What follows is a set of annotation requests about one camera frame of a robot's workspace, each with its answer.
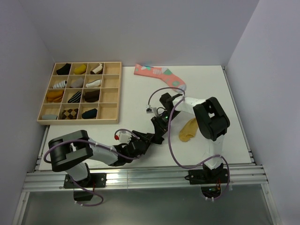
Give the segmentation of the tan yellow sock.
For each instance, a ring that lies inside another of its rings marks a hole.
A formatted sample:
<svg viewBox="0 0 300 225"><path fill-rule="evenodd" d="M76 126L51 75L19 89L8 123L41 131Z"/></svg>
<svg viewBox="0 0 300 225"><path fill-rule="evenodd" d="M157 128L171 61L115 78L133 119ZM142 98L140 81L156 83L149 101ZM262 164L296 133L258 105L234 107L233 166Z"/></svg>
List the tan yellow sock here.
<svg viewBox="0 0 300 225"><path fill-rule="evenodd" d="M198 130L198 124L196 118L190 119L185 126L179 132L179 139L182 142L188 142L191 138L194 138Z"/></svg>

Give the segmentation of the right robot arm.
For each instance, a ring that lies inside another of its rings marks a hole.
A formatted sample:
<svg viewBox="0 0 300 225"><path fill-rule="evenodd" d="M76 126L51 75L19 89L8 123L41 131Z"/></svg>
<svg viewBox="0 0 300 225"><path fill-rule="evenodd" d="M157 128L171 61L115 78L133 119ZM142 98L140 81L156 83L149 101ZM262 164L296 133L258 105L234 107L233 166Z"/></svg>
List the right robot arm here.
<svg viewBox="0 0 300 225"><path fill-rule="evenodd" d="M205 181L212 183L219 177L219 171L224 160L222 159L223 140L230 126L229 118L224 112L219 101L215 97L197 99L186 97L183 94L171 96L165 93L159 99L164 111L151 118L154 126L154 138L152 141L161 144L163 136L170 134L171 121L180 113L185 112L193 115L197 122L200 133L208 141L203 162L207 167L203 171Z"/></svg>

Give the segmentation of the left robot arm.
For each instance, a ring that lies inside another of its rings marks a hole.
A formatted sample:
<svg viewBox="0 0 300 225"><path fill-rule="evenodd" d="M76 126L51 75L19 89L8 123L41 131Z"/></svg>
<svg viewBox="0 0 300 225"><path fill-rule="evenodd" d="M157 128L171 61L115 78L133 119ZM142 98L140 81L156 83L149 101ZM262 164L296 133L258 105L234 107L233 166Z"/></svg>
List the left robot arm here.
<svg viewBox="0 0 300 225"><path fill-rule="evenodd" d="M86 130L79 130L52 139L44 161L54 172L65 171L80 187L91 183L90 169L85 160L102 162L119 167L129 164L146 153L154 140L154 134L118 129L114 138L118 145L105 145L89 137Z"/></svg>

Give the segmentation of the pink patterned sock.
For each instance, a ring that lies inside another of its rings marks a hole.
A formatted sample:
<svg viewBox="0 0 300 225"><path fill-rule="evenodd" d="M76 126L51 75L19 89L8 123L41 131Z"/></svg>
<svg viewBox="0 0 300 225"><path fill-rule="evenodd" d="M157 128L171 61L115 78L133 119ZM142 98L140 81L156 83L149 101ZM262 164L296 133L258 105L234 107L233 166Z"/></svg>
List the pink patterned sock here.
<svg viewBox="0 0 300 225"><path fill-rule="evenodd" d="M187 88L185 82L167 67L150 67L136 64L134 68L134 75L159 79L166 83L169 87L177 88L174 89L176 92L180 92L179 89L185 91Z"/></svg>

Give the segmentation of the rolled navy sock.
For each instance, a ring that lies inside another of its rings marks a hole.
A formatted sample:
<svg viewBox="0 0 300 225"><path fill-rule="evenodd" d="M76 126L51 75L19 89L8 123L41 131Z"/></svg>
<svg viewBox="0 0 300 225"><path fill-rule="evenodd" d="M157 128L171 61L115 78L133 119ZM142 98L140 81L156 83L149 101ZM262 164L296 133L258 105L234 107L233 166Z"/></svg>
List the rolled navy sock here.
<svg viewBox="0 0 300 225"><path fill-rule="evenodd" d="M82 119L93 119L97 117L98 110L96 108L85 111L82 113Z"/></svg>

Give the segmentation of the rolled dark brown sock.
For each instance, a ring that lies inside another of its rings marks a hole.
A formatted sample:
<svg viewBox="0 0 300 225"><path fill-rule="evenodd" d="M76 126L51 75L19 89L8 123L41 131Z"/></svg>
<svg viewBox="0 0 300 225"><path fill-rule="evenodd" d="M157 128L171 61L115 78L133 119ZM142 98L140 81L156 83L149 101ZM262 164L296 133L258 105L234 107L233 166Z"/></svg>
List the rolled dark brown sock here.
<svg viewBox="0 0 300 225"><path fill-rule="evenodd" d="M97 102L99 100L100 90L89 91L84 94L84 100L88 103Z"/></svg>

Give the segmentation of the wooden compartment tray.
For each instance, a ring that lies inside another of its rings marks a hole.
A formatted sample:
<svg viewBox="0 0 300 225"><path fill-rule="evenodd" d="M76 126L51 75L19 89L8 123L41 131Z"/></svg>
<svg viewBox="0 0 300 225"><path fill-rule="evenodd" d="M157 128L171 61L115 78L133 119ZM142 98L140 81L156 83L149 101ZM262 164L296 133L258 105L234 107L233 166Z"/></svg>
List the wooden compartment tray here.
<svg viewBox="0 0 300 225"><path fill-rule="evenodd" d="M57 75L56 70L63 67L66 63L71 64L69 75ZM103 64L103 70L100 74L92 75L90 71ZM75 75L74 69L81 64L87 66L86 72L81 75ZM70 88L78 78L84 79L82 88ZM98 125L98 124L117 124L119 122L119 106L120 106L120 89L122 78L122 63L121 62L61 62L55 63L47 89L44 95L37 122L41 125ZM94 80L101 79L102 83L96 88L86 88L85 84ZM64 89L53 89L53 85L63 80L67 80L67 85ZM61 102L47 102L46 94L50 91L63 90L64 95ZM97 102L88 103L84 100L84 94L89 91L100 90L99 100ZM80 103L68 103L68 100L76 93L82 93ZM62 120L61 113L65 109L78 108L76 120ZM93 119L82 119L82 113L91 109L97 109L97 117ZM42 120L42 115L55 114L56 120Z"/></svg>

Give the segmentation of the rolled brown white sock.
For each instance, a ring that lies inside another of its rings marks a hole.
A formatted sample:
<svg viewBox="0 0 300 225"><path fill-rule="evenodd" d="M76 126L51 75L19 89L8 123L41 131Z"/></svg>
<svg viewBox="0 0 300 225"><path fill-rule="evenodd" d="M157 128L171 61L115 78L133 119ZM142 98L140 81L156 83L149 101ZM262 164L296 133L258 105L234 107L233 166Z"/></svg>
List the rolled brown white sock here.
<svg viewBox="0 0 300 225"><path fill-rule="evenodd" d="M94 69L90 71L90 74L92 75L100 74L102 70L103 70L103 64L99 63L98 66L96 66Z"/></svg>

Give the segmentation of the rolled brown argyle sock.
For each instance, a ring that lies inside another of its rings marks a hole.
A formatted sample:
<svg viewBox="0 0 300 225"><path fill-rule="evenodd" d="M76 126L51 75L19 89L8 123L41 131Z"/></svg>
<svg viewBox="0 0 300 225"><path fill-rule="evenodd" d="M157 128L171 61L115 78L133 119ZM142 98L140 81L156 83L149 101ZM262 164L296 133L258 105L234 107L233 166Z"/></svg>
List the rolled brown argyle sock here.
<svg viewBox="0 0 300 225"><path fill-rule="evenodd" d="M62 120L76 120L78 115L78 108L72 109L65 109L61 113Z"/></svg>

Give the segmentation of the rolled black white striped sock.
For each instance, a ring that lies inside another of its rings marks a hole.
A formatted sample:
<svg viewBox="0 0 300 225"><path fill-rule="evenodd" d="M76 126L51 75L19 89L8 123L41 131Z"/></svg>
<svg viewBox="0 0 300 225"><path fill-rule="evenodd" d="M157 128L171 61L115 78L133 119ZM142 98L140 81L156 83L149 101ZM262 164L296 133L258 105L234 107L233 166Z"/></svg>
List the rolled black white striped sock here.
<svg viewBox="0 0 300 225"><path fill-rule="evenodd" d="M80 91L76 92L67 102L68 103L80 103L82 93Z"/></svg>

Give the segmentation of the rolled grey sock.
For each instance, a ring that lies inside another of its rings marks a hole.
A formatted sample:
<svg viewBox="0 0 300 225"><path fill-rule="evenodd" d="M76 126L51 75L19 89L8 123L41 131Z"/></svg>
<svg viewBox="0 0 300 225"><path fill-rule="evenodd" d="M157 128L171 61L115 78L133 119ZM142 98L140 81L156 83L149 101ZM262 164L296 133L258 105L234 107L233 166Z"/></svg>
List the rolled grey sock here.
<svg viewBox="0 0 300 225"><path fill-rule="evenodd" d="M71 83L70 88L82 88L84 84L84 79L82 77L75 80L73 83Z"/></svg>

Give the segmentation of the rolled mustard yellow sock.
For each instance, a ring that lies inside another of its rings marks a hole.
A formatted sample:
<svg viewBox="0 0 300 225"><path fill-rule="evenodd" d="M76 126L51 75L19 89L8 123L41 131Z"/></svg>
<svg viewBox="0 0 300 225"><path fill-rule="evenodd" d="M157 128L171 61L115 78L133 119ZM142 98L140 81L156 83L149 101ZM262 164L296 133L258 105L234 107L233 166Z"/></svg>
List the rolled mustard yellow sock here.
<svg viewBox="0 0 300 225"><path fill-rule="evenodd" d="M87 66L85 64L81 64L80 66L76 67L74 69L74 74L75 75L81 75L86 72Z"/></svg>

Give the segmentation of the rolled orange sock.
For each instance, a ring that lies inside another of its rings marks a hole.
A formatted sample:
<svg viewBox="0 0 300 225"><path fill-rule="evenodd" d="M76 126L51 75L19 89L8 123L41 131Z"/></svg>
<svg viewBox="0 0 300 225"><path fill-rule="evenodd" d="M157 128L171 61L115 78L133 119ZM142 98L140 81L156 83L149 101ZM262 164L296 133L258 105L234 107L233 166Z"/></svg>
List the rolled orange sock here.
<svg viewBox="0 0 300 225"><path fill-rule="evenodd" d="M62 98L64 95L64 91L63 90L58 90L58 91L50 91L46 94L46 100L47 102L61 102Z"/></svg>

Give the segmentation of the rolled light blue sock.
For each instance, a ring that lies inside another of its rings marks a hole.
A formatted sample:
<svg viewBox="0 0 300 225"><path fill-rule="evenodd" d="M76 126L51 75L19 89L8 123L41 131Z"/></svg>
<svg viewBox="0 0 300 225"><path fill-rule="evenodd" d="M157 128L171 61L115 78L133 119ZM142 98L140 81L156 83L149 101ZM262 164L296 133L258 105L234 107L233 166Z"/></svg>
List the rolled light blue sock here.
<svg viewBox="0 0 300 225"><path fill-rule="evenodd" d="M42 120L56 120L57 117L58 116L55 114L45 114L45 115L42 115Z"/></svg>

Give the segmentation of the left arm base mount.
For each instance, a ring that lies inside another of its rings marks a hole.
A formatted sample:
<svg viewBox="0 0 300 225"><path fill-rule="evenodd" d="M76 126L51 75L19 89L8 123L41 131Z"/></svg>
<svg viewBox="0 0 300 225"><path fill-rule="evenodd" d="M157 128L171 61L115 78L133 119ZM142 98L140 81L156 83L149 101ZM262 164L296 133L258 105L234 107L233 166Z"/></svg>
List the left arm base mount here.
<svg viewBox="0 0 300 225"><path fill-rule="evenodd" d="M73 192L74 200L77 202L87 203L93 198L93 194L86 192L79 186L85 189L92 188L92 192L95 191L95 188L104 188L106 186L106 173L91 173L82 181L73 181L71 176L68 174L65 176L63 188L79 188L79 191Z"/></svg>

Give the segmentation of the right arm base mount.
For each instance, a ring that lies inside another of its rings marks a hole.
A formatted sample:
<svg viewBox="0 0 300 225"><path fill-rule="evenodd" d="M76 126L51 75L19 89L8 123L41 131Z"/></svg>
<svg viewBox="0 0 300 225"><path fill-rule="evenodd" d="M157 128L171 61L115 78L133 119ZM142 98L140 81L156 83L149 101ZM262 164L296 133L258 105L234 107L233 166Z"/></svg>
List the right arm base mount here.
<svg viewBox="0 0 300 225"><path fill-rule="evenodd" d="M222 194L222 184L229 185L229 170L221 163L216 169L209 169L206 165L202 169L189 170L184 177L190 185L208 185L201 187L201 192L206 199L215 200Z"/></svg>

